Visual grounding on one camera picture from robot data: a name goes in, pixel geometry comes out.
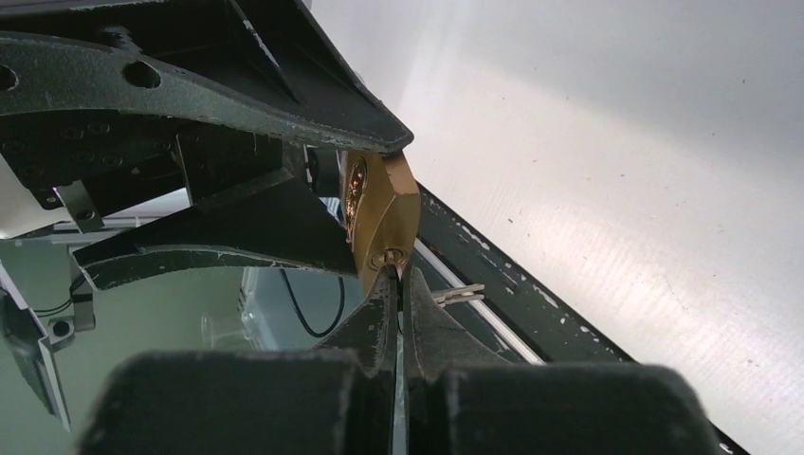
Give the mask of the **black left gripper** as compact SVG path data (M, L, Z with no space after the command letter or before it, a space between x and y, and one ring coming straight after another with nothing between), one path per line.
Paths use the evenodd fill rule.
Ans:
M96 290L211 267L354 276L344 228L293 177L300 141L391 155L413 139L301 1L7 1L1 65L2 232L70 220L57 190L74 184L83 222L189 197L76 250ZM79 110L118 113L40 113Z

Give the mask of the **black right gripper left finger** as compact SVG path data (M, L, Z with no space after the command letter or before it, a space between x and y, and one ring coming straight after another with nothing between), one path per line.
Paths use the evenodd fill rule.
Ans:
M399 278L304 351L150 351L116 367L81 454L389 454Z

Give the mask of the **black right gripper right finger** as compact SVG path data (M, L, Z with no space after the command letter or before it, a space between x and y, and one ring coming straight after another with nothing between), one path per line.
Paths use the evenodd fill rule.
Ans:
M696 393L635 363L513 363L440 307L422 272L401 280L411 454L717 454Z

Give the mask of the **short shackle brass padlock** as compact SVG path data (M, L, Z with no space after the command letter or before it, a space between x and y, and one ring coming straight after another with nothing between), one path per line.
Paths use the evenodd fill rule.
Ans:
M401 152L348 151L341 158L340 201L357 276L368 292L387 265L401 275L411 261L421 193Z

